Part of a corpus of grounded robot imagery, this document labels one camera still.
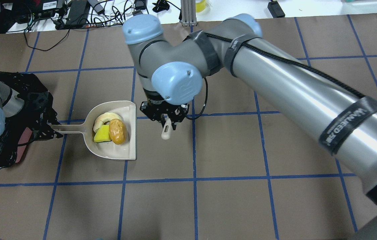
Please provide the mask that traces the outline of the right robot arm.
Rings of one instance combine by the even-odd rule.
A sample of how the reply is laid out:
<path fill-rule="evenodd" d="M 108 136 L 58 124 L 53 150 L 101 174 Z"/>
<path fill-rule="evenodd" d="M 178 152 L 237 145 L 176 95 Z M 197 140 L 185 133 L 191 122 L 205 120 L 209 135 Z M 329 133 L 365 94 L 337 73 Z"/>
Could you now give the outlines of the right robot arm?
<path fill-rule="evenodd" d="M 305 65 L 262 38 L 251 15 L 228 18 L 172 46 L 160 20 L 137 14 L 123 35 L 147 101 L 140 110 L 165 128 L 188 118 L 204 79 L 225 68 L 360 178 L 377 205 L 377 100 Z M 351 237 L 377 240 L 377 216 Z"/>

